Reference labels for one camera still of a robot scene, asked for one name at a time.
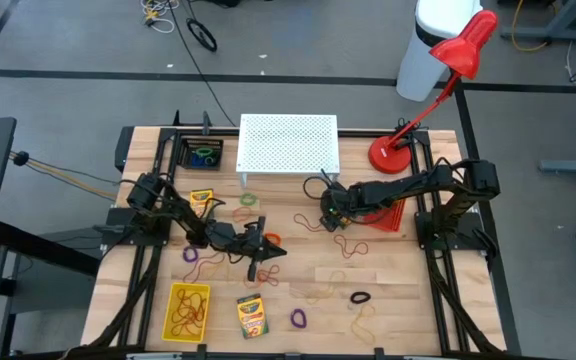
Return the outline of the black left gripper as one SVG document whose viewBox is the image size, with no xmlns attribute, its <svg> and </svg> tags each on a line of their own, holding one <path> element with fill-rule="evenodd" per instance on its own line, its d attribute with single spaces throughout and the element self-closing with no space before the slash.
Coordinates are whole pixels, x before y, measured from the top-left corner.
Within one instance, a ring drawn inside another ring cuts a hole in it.
<svg viewBox="0 0 576 360">
<path fill-rule="evenodd" d="M 243 233 L 237 233 L 230 223 L 210 223 L 210 246 L 213 249 L 251 259 L 248 281 L 256 279 L 259 263 L 287 255 L 287 251 L 281 247 L 280 238 L 264 236 L 265 220 L 264 216 L 260 216 L 257 221 L 245 224 Z"/>
</svg>

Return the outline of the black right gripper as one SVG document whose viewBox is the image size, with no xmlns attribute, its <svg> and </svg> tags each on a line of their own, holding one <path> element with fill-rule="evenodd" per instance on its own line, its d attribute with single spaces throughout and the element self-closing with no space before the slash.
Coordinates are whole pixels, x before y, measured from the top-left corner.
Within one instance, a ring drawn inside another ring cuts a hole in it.
<svg viewBox="0 0 576 360">
<path fill-rule="evenodd" d="M 333 181 L 324 170 L 321 170 L 326 189 L 321 194 L 321 224 L 328 232 L 346 229 L 351 224 L 361 224 L 361 214 L 357 210 L 356 197 L 338 181 Z M 346 217 L 350 224 L 346 227 L 330 227 L 326 218 L 330 213 L 339 213 Z"/>
</svg>

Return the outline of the yellow rubber band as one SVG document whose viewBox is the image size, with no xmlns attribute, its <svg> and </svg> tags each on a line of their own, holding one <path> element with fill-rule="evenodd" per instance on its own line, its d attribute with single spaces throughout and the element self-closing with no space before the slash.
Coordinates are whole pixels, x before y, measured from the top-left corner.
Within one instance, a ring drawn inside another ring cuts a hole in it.
<svg viewBox="0 0 576 360">
<path fill-rule="evenodd" d="M 204 273 L 205 280 L 227 281 L 230 276 L 230 266 L 226 263 L 210 265 Z"/>
<path fill-rule="evenodd" d="M 363 320 L 369 320 L 375 315 L 375 308 L 372 305 L 364 304 L 357 313 L 356 317 L 350 324 L 350 330 L 352 334 L 366 345 L 374 345 L 376 341 L 376 336 L 374 333 L 363 326 L 361 322 Z"/>
<path fill-rule="evenodd" d="M 314 305 L 321 300 L 331 298 L 334 295 L 337 288 L 339 287 L 339 284 L 344 283 L 346 281 L 346 278 L 347 275 L 345 272 L 335 270 L 330 274 L 325 289 L 312 290 L 309 292 L 304 292 L 298 289 L 291 289 L 289 291 L 289 294 L 293 298 L 302 299 L 307 304 Z"/>
</svg>

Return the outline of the yellow plastic basket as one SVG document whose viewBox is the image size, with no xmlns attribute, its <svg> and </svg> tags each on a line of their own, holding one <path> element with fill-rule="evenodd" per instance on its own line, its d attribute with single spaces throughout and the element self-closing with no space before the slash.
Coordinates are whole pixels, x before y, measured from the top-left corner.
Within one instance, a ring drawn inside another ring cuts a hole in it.
<svg viewBox="0 0 576 360">
<path fill-rule="evenodd" d="M 172 342 L 202 342 L 210 295 L 209 285 L 174 283 L 166 307 L 162 339 Z"/>
</svg>

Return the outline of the red desk lamp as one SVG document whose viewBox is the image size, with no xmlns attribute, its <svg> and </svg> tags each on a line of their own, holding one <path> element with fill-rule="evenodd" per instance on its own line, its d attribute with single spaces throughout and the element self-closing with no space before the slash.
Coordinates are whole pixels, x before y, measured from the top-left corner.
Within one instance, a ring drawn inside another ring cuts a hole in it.
<svg viewBox="0 0 576 360">
<path fill-rule="evenodd" d="M 456 37 L 442 40 L 429 50 L 430 55 L 448 66 L 451 76 L 436 100 L 414 120 L 406 123 L 393 135 L 379 137 L 372 143 L 368 159 L 376 170 L 396 174 L 408 167 L 412 154 L 408 148 L 409 142 L 403 137 L 452 95 L 461 77 L 469 79 L 476 77 L 480 64 L 480 51 L 492 36 L 497 24 L 498 18 L 494 12 L 481 10 Z"/>
</svg>

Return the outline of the red plastic basket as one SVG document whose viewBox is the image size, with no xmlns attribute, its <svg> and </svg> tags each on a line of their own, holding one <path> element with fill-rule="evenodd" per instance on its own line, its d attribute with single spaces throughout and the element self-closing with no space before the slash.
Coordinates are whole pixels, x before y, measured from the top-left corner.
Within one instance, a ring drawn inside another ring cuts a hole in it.
<svg viewBox="0 0 576 360">
<path fill-rule="evenodd" d="M 397 200 L 391 208 L 381 209 L 377 213 L 363 217 L 369 226 L 385 232 L 398 232 L 402 222 L 406 200 Z"/>
</svg>

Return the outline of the white perforated metal shelf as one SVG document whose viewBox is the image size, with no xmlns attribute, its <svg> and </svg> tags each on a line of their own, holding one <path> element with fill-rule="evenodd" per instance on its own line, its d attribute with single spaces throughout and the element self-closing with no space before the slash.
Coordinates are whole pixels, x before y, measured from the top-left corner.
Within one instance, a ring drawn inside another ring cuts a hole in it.
<svg viewBox="0 0 576 360">
<path fill-rule="evenodd" d="M 341 173 L 335 115 L 243 114 L 236 173 L 242 187 L 252 174 L 316 175 Z"/>
</svg>

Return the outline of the black plastic basket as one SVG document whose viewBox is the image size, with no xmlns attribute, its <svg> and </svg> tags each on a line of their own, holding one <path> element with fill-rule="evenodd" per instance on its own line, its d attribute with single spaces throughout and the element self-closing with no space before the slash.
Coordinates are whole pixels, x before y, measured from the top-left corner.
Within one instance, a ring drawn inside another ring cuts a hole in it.
<svg viewBox="0 0 576 360">
<path fill-rule="evenodd" d="M 191 165 L 191 156 L 195 149 L 200 147 L 213 148 L 215 150 L 215 164 L 211 167 L 193 167 Z M 192 170 L 214 170 L 220 169 L 221 158 L 223 154 L 224 142 L 221 139 L 197 139 L 197 138 L 183 138 L 182 139 L 182 153 L 181 159 L 178 164 L 184 169 Z"/>
</svg>

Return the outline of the white trash bin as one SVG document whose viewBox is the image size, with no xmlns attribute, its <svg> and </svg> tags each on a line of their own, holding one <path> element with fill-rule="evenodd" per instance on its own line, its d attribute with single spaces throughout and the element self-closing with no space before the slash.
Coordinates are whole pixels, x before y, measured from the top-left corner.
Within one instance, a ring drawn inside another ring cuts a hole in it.
<svg viewBox="0 0 576 360">
<path fill-rule="evenodd" d="M 397 76 L 397 93 L 423 102 L 447 71 L 430 54 L 439 42 L 456 37 L 483 7 L 481 0 L 417 0 L 414 26 Z"/>
</svg>

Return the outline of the black corner box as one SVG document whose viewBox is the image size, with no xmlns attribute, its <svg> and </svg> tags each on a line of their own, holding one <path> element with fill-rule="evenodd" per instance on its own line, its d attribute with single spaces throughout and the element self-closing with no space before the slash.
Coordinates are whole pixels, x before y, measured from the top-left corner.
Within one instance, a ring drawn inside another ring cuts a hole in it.
<svg viewBox="0 0 576 360">
<path fill-rule="evenodd" d="M 125 168 L 133 133 L 133 127 L 123 127 L 120 131 L 119 138 L 115 146 L 114 166 L 120 173 L 122 173 Z"/>
</svg>

